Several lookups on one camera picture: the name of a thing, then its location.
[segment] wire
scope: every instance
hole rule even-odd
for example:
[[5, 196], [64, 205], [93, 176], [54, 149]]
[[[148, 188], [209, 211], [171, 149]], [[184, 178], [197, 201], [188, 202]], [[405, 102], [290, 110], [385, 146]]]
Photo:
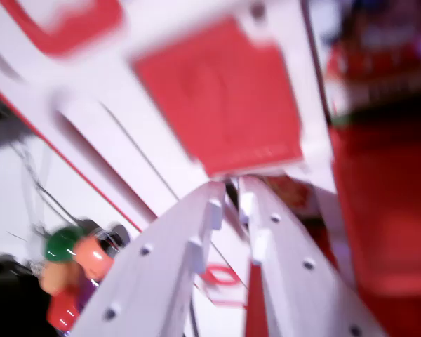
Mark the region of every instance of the wire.
[[192, 297], [190, 298], [190, 322], [192, 323], [194, 337], [199, 337], [198, 324], [196, 323], [193, 292], [192, 292]]
[[70, 222], [70, 221], [68, 221], [68, 220], [66, 220], [65, 218], [64, 218], [64, 216], [62, 216], [62, 214], [57, 210], [57, 209], [55, 209], [54, 207], [53, 207], [53, 205], [50, 203], [50, 202], [48, 202], [47, 200], [46, 200], [46, 198], [44, 197], [44, 195], [42, 194], [42, 193], [44, 193], [48, 198], [50, 198], [51, 199], [51, 201], [53, 201], [66, 215], [67, 215], [67, 217], [68, 218], [70, 218], [72, 221], [73, 221], [73, 223], [78, 223], [78, 219], [76, 219], [72, 214], [70, 214], [68, 211], [67, 211], [67, 209], [65, 209], [61, 204], [60, 204], [60, 202], [53, 196], [53, 195], [51, 195], [50, 194], [50, 192], [48, 192], [43, 186], [42, 186], [42, 184], [39, 182], [39, 178], [37, 177], [37, 174], [34, 172], [34, 170], [33, 170], [33, 168], [32, 168], [32, 161], [34, 162], [34, 160], [33, 160], [33, 157], [32, 157], [32, 155], [31, 155], [31, 153], [29, 153], [29, 150], [28, 150], [28, 148], [27, 148], [27, 146], [26, 146], [26, 144], [24, 143], [24, 142], [21, 142], [21, 144], [23, 145], [23, 156], [21, 157], [22, 158], [22, 160], [23, 160], [23, 162], [24, 162], [24, 165], [25, 165], [25, 168], [27, 169], [27, 171], [28, 171], [28, 173], [29, 173], [29, 176], [31, 177], [31, 179], [33, 180], [33, 183], [34, 183], [34, 186], [35, 186], [35, 188], [36, 188], [36, 190], [37, 190], [37, 192], [39, 193], [39, 196], [40, 196], [40, 198], [41, 198], [41, 200], [48, 206], [48, 207], [50, 207], [50, 209], [53, 211], [53, 212], [55, 212], [56, 214], [58, 214], [64, 221], [67, 221], [68, 223]]

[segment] red trim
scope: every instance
hole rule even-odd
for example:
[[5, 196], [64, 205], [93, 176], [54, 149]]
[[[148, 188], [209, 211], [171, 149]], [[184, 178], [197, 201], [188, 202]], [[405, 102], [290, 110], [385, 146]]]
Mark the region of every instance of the red trim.
[[[5, 97], [5, 95], [3, 95], [1, 92], [0, 92], [0, 99], [2, 100], [2, 101], [4, 101], [6, 104], [7, 104], [7, 106], [9, 107], [9, 108], [11, 108], [13, 111], [14, 111], [14, 113], [26, 124], [26, 125], [28, 125], [28, 127], [36, 134], [36, 135], [38, 135], [44, 142], [46, 142], [47, 144], [48, 144], [48, 146], [50, 146], [52, 149], [53, 149], [53, 151], [55, 151], [57, 154], [58, 154], [58, 156], [60, 156], [62, 159], [64, 159], [64, 161], [67, 163], [67, 164], [69, 164], [69, 166], [70, 167], [72, 167], [95, 191], [97, 191], [107, 202], [109, 202], [109, 204], [111, 204], [111, 206], [113, 206], [131, 225], [133, 225], [134, 226], [134, 228], [136, 229], [136, 230], [138, 230], [139, 232], [142, 232], [142, 230], [119, 208], [119, 207], [117, 207], [117, 205], [116, 204], [114, 204], [112, 201], [111, 201], [111, 199], [109, 199], [108, 197], [106, 197], [106, 195], [101, 191], [101, 190], [99, 190], [98, 189], [98, 187], [97, 186], [95, 186], [89, 179], [87, 179], [87, 177], [82, 173], [82, 172], [80, 172], [80, 170], [75, 166], [75, 165], [73, 165], [73, 163], [71, 162], [71, 161], [69, 161], [69, 159], [68, 158], [66, 158], [48, 139], [47, 139], [47, 137], [45, 137], [26, 117], [25, 117], [25, 115], [23, 115], [22, 113], [20, 113], [19, 112], [19, 110]], [[82, 137], [79, 133], [77, 133], [77, 131], [76, 130], [74, 130], [74, 128], [72, 128], [73, 130], [73, 132], [75, 132], [76, 133], [76, 135], [72, 132], [72, 136], [76, 136], [76, 137], [78, 137], [78, 136], [80, 136], [80, 137]], [[94, 157], [96, 157], [96, 158], [94, 158], [95, 160], [97, 160], [97, 161], [101, 161], [102, 162], [102, 164], [104, 164], [105, 166], [103, 166], [103, 167], [105, 167], [107, 170], [108, 170], [108, 173], [110, 173], [110, 174], [112, 174], [113, 176], [114, 176], [114, 178], [115, 179], [117, 179], [117, 182], [118, 183], [120, 183], [121, 184], [121, 186], [120, 187], [122, 187], [123, 189], [125, 189], [126, 191], [126, 194], [128, 194], [128, 193], [131, 193], [132, 194], [132, 196], [131, 195], [128, 195], [129, 197], [132, 197], [132, 199], [134, 199], [135, 201], [137, 201], [137, 202], [141, 202], [142, 204], [145, 204], [135, 193], [134, 193], [134, 191], [132, 191], [132, 189], [129, 187], [129, 186], [127, 186], [127, 184], [121, 179], [121, 177], [104, 161], [104, 159], [102, 159], [102, 157], [100, 156], [100, 154], [98, 154], [98, 152], [92, 147], [92, 146], [90, 146], [88, 143], [87, 143], [87, 146], [89, 147], [89, 149], [88, 150], [90, 150], [91, 151], [91, 153], [93, 153], [94, 154]]]
[[1, 5], [27, 35], [31, 42], [45, 54], [61, 56], [117, 27], [123, 20], [118, 0], [94, 0], [86, 13], [71, 10], [58, 11], [64, 20], [55, 31], [48, 33], [40, 28], [24, 11], [17, 0], [0, 0]]

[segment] black object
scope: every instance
hole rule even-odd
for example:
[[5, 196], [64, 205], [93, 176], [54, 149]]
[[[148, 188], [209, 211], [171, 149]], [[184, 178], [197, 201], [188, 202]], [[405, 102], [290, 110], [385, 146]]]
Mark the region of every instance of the black object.
[[81, 219], [78, 221], [78, 226], [81, 227], [85, 235], [89, 235], [91, 232], [100, 228], [97, 223], [91, 219]]
[[125, 226], [120, 223], [112, 226], [111, 233], [114, 233], [119, 237], [118, 241], [116, 240], [116, 243], [122, 248], [129, 244], [129, 241], [131, 240]]
[[0, 335], [57, 336], [46, 321], [50, 295], [31, 271], [11, 260], [0, 261]]

